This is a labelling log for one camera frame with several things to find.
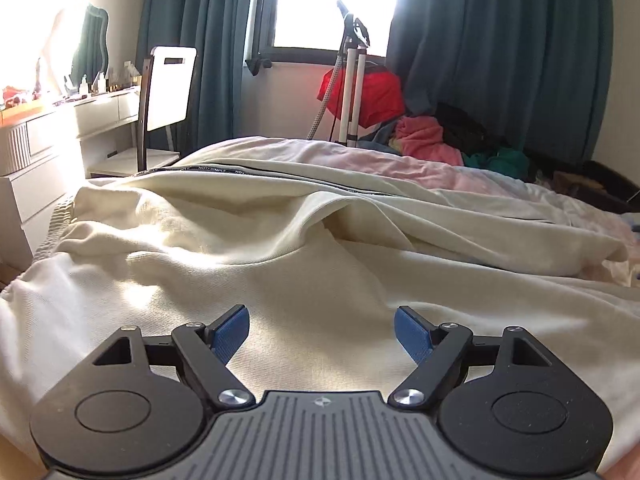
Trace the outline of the cream white zip jacket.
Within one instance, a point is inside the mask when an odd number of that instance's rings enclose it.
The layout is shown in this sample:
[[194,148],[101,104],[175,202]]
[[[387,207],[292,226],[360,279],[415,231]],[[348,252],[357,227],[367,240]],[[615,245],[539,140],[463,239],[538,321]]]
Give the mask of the cream white zip jacket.
[[544,204],[293,160],[266,138],[59,200],[1,295],[1,435],[29,457],[38,400],[124,325],[150,335],[245,304],[232,370],[266,389],[390,391],[406,304],[482,335],[527,328],[608,404],[609,479],[639,474],[639,286],[605,281],[618,238]]

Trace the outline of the pastel tie-dye bed sheet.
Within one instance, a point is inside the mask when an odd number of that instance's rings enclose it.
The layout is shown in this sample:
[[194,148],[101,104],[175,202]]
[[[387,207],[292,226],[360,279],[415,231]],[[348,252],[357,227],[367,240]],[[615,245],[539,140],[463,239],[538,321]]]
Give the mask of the pastel tie-dye bed sheet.
[[638,214],[611,214],[577,198],[488,170],[450,166],[443,162],[424,162],[364,148],[344,148],[324,141],[295,140],[292,151],[294,162],[303,164],[377,174],[412,182],[430,190],[511,197],[547,205],[570,226],[622,240],[627,247],[628,259],[625,262],[605,263],[603,279],[633,288],[639,286],[639,235],[631,231],[639,224]]

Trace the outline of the dark bedside box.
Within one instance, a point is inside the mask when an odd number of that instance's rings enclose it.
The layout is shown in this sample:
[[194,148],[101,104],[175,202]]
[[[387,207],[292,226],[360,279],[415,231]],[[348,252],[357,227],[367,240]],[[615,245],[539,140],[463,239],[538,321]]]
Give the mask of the dark bedside box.
[[571,165],[532,150],[525,155],[532,182],[614,214],[639,211],[639,185],[600,162]]

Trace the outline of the green cloth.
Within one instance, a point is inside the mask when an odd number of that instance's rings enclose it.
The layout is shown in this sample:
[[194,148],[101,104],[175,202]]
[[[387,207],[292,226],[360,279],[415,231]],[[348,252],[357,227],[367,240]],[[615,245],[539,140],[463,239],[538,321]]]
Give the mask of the green cloth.
[[498,148],[497,151],[462,155],[465,166],[502,174],[518,180],[526,180],[529,170],[528,157],[513,148]]

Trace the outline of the white drawer dresser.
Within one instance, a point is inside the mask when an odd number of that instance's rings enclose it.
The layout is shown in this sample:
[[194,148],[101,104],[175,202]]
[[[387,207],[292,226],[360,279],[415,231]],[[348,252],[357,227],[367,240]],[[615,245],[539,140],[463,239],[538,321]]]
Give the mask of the white drawer dresser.
[[76,102],[24,104],[1,114],[1,262],[24,270],[47,237],[53,209],[86,178],[81,143],[138,119],[139,90]]

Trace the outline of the black cloth pile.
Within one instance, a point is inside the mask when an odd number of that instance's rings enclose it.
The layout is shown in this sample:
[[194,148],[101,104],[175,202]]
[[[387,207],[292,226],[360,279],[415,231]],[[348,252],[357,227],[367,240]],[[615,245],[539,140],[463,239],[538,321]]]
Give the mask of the black cloth pile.
[[495,153],[506,146],[502,136],[494,136],[460,108],[439,103],[435,118],[442,126],[442,140],[466,156]]

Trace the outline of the pink cloth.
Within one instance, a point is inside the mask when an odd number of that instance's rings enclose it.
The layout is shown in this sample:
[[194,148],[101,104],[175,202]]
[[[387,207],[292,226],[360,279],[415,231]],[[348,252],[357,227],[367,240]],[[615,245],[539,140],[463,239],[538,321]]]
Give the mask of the pink cloth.
[[401,117],[390,147],[398,148],[402,156],[450,166],[463,165],[461,152],[444,141],[444,128],[433,116]]

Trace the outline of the red bag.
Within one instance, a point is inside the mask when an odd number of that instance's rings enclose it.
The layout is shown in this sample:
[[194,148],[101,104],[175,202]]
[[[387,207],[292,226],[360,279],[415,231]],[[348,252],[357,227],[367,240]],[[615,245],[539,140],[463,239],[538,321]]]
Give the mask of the red bag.
[[[332,72],[333,70],[329,70],[323,76],[318,101],[322,102],[328,90]],[[342,117],[342,84],[345,72],[346,70],[341,68],[328,102],[328,110],[338,119]],[[387,122],[405,114],[405,109],[399,77],[382,66],[367,66],[363,76],[359,127],[369,128],[380,122]]]

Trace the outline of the teal curtain right of window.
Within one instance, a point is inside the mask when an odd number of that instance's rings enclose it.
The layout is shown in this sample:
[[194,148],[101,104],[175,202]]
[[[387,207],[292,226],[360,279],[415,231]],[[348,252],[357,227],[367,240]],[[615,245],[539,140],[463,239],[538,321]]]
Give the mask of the teal curtain right of window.
[[613,0],[397,0],[386,64],[411,114],[447,104],[578,164],[597,144],[612,54]]

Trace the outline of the teal curtain of window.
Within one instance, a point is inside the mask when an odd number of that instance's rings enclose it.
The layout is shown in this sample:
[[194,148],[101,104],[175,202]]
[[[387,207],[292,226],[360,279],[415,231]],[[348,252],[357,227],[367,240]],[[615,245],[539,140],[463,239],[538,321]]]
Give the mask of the teal curtain of window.
[[411,114],[447,104],[578,164],[597,144],[612,54],[613,0],[397,0],[386,64]]
[[180,154],[236,136],[250,0],[144,0],[137,63],[154,47],[196,50],[186,120],[174,130]]

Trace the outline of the teal curtain left of window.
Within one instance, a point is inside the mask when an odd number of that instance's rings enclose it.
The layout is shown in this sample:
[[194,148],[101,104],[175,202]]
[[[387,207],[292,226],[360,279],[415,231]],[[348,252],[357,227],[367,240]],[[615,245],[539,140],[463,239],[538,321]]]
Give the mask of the teal curtain left of window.
[[137,63],[154,47],[196,50],[186,120],[174,130],[180,154],[236,136],[250,0],[144,0]]

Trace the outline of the white chair with dark frame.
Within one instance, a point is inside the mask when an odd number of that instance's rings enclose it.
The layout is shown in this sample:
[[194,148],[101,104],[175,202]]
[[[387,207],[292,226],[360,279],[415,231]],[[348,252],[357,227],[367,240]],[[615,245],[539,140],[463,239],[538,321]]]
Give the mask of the white chair with dark frame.
[[[198,51],[191,47],[154,47],[144,59],[134,146],[89,169],[93,178],[126,178],[172,165],[180,153],[172,144],[171,126],[188,112]],[[167,150],[149,147],[149,133],[163,129]]]

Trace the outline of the wall mirror with teal reflection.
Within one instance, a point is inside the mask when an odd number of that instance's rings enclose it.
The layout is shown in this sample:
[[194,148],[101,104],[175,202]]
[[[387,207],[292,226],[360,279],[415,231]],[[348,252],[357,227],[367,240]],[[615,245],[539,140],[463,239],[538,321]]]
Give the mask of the wall mirror with teal reflection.
[[92,84],[98,73],[106,74],[108,67],[108,50],[106,43],[108,29],[108,13],[89,4],[86,7],[84,24],[80,33],[78,48],[73,57],[73,84],[79,86],[82,77]]

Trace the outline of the bright window with dark frame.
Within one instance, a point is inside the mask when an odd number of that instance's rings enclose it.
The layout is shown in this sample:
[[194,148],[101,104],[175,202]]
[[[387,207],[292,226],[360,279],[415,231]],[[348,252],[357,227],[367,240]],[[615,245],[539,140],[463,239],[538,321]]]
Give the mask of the bright window with dark frame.
[[345,22],[368,30],[368,53],[385,58],[397,0],[252,0],[245,64],[252,75],[274,63],[331,65]]

